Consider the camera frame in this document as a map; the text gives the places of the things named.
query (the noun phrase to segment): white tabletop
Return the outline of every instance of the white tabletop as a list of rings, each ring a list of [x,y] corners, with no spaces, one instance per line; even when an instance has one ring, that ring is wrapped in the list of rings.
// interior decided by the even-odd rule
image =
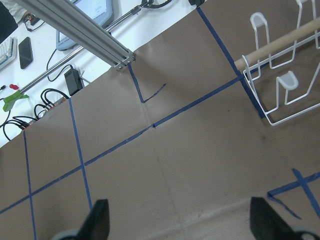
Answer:
[[[158,0],[155,1],[154,4],[162,2],[163,0]],[[141,4],[141,0],[114,0],[114,19],[124,15],[139,4]],[[135,51],[194,9],[195,7],[191,6],[188,0],[173,0],[171,3],[160,9],[142,9],[137,15],[114,28],[111,34],[128,49]],[[34,27],[40,25],[41,22],[42,21],[39,21]],[[15,92],[15,90],[9,88],[10,84],[18,85],[19,88],[22,89],[40,74],[45,72],[49,57],[56,48],[56,30],[46,23],[34,32],[27,31],[25,25],[19,23],[18,28],[10,35],[10,37],[17,38],[18,44],[26,37],[30,37],[33,62],[27,68],[20,69],[19,53],[17,53],[16,59],[0,70],[0,85],[6,85],[6,89],[0,91],[0,98],[5,98]],[[79,46],[76,45],[73,49],[67,51],[56,51],[50,61],[49,67],[78,47]],[[110,68],[110,65],[87,50],[82,51],[67,64],[72,64],[73,67],[81,72],[84,71],[83,77],[90,82],[97,79]],[[62,68],[59,68],[56,72],[52,73],[50,75],[51,78],[54,78],[61,69]],[[21,115],[34,117],[34,106],[43,103],[40,99],[40,94],[47,88],[61,90],[68,95],[68,89],[63,74],[54,82],[49,82],[47,79],[44,79],[25,93],[29,96],[28,99],[18,100],[14,104],[10,118],[12,116]],[[51,101],[57,101],[61,98],[61,95],[51,92],[48,94],[48,97]],[[8,115],[7,112],[2,110],[3,105],[4,103],[1,101],[0,124],[6,120]],[[18,127],[12,124],[6,125],[5,131],[9,138],[14,138],[21,132]],[[7,142],[8,140],[5,138],[2,129],[0,129],[0,147]]]

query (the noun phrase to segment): black power brick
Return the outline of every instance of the black power brick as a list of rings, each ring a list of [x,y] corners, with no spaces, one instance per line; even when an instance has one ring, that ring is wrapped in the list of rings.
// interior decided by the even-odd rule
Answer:
[[[64,74],[64,78],[70,96],[84,88],[84,83],[76,69],[71,68]]]

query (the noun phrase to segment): black phone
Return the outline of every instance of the black phone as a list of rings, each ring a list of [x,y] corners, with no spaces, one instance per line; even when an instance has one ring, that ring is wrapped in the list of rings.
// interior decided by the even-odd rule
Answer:
[[[34,60],[30,37],[19,43],[20,68],[25,69]]]

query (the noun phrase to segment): wooden dowel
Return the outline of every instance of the wooden dowel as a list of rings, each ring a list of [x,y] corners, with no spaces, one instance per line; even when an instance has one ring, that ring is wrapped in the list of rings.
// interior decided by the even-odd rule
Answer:
[[[246,59],[249,64],[256,63],[259,59],[265,58],[271,53],[278,52],[288,45],[292,45],[295,40],[301,39],[317,29],[320,29],[320,17],[246,55]],[[242,58],[235,61],[234,64],[240,71],[246,67],[246,63]]]

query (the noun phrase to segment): keyboard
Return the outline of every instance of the keyboard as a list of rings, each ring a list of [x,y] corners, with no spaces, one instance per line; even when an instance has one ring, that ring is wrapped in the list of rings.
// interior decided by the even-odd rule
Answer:
[[[8,37],[0,44],[0,70],[16,59],[17,42],[15,37]]]

